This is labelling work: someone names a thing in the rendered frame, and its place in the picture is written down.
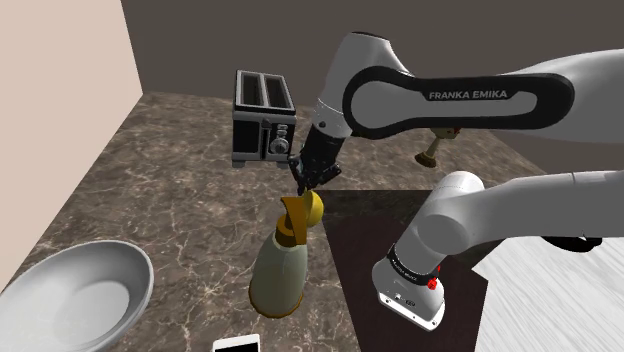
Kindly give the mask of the grey bowl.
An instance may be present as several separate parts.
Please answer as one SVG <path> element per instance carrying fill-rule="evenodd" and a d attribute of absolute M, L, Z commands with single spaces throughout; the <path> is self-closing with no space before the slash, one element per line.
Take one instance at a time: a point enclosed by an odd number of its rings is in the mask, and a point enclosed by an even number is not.
<path fill-rule="evenodd" d="M 105 352 L 140 319 L 153 287 L 152 262 L 134 244 L 61 250 L 0 293 L 0 352 Z"/>

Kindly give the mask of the beige bottle with yellow stopper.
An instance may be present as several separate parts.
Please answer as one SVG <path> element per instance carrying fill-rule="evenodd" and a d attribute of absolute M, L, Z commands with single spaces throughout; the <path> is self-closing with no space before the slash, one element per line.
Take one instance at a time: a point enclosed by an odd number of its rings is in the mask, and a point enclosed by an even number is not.
<path fill-rule="evenodd" d="M 283 318 L 300 305 L 308 269 L 308 229 L 317 225 L 324 204 L 317 193 L 283 197 L 285 213 L 261 246 L 248 294 L 251 305 L 267 318 Z"/>

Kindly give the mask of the black silver toaster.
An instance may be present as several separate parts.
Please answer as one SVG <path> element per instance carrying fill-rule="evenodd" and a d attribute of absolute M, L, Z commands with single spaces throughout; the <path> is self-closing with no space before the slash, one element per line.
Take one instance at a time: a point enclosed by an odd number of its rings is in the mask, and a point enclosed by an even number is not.
<path fill-rule="evenodd" d="M 267 161 L 288 169 L 297 119 L 285 77 L 237 70 L 234 93 L 232 166 Z"/>

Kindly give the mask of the brown wooden tool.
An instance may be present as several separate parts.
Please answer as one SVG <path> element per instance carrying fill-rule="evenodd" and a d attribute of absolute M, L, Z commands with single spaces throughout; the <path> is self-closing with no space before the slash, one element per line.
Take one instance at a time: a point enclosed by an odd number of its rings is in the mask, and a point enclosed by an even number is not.
<path fill-rule="evenodd" d="M 444 139 L 455 139 L 460 134 L 460 131 L 460 128 L 431 128 L 431 132 L 434 134 L 435 138 L 425 151 L 414 156 L 415 161 L 424 167 L 435 168 L 437 166 L 435 153 L 440 142 Z"/>

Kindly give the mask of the white phone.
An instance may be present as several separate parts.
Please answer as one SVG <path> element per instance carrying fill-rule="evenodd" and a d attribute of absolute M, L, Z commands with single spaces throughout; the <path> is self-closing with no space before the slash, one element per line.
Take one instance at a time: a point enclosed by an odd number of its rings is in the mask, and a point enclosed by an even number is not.
<path fill-rule="evenodd" d="M 211 352 L 261 352 L 259 334 L 249 334 L 218 339 L 213 342 Z"/>

